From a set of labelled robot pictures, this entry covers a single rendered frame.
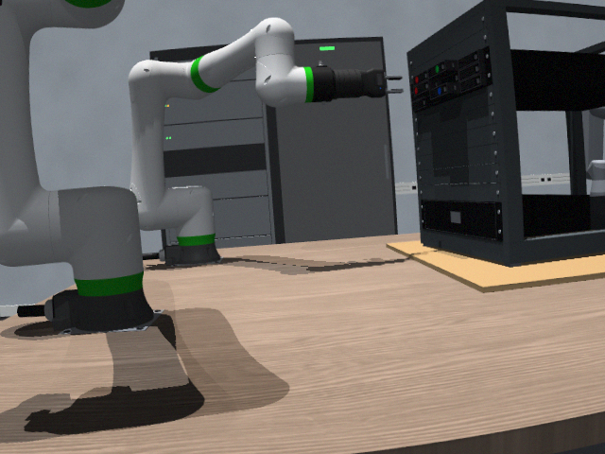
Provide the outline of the tan flat board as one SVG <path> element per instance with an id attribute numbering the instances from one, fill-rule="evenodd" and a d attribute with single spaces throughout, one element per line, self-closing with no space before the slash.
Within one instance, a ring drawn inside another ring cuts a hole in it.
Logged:
<path id="1" fill-rule="evenodd" d="M 466 253 L 425 247 L 421 241 L 386 245 L 482 293 L 605 278 L 605 252 L 523 262 L 521 266 L 507 267 L 502 262 Z"/>

